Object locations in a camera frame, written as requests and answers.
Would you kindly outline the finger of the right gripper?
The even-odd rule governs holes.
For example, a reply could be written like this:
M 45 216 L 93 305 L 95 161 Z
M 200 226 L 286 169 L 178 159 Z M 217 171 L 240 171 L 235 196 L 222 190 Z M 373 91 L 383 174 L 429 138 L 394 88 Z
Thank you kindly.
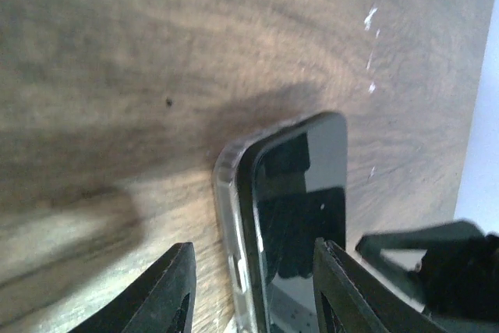
M 398 232 L 373 232 L 362 236 L 356 251 L 362 255 L 382 250 L 428 250 L 439 245 L 483 238 L 483 231 L 466 220 Z
M 356 245 L 355 250 L 364 261 L 383 275 L 396 289 L 411 300 L 426 306 L 426 294 L 416 271 L 404 269 L 401 265 L 383 256 L 379 250 L 361 245 Z

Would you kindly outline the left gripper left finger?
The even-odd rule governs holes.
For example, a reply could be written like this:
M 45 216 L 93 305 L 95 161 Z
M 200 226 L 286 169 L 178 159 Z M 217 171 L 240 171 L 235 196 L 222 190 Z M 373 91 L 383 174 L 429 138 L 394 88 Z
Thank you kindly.
M 176 243 L 72 332 L 191 332 L 195 298 L 194 246 Z

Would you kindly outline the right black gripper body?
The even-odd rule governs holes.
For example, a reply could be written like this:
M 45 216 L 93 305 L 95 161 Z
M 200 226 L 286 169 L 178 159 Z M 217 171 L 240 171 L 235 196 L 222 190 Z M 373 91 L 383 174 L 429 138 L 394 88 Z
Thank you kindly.
M 431 313 L 467 320 L 498 319 L 498 236 L 429 249 L 417 275 Z

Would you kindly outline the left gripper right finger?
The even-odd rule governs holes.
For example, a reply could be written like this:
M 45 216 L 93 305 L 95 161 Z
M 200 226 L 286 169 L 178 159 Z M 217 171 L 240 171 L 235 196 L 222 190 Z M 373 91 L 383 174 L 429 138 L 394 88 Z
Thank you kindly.
M 332 241 L 317 239 L 313 287 L 320 332 L 443 332 Z

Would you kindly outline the clear magsafe phone case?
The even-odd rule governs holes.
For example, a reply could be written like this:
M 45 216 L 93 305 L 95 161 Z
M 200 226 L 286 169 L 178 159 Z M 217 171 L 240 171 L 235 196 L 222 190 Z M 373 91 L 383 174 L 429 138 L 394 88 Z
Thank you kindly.
M 213 174 L 214 195 L 218 211 L 218 222 L 225 247 L 228 271 L 232 284 L 235 309 L 235 326 L 240 332 L 258 332 L 252 292 L 246 276 L 247 261 L 243 256 L 245 241 L 239 209 L 236 174 L 244 151 L 254 142 L 270 135 L 283 126 L 290 126 L 312 115 L 280 122 L 272 127 L 232 141 L 220 153 Z

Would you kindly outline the black phone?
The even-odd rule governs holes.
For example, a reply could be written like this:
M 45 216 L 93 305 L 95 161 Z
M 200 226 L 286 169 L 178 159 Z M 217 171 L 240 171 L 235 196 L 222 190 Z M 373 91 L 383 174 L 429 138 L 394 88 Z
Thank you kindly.
M 252 143 L 236 185 L 258 332 L 316 332 L 313 252 L 345 247 L 347 125 L 322 112 Z

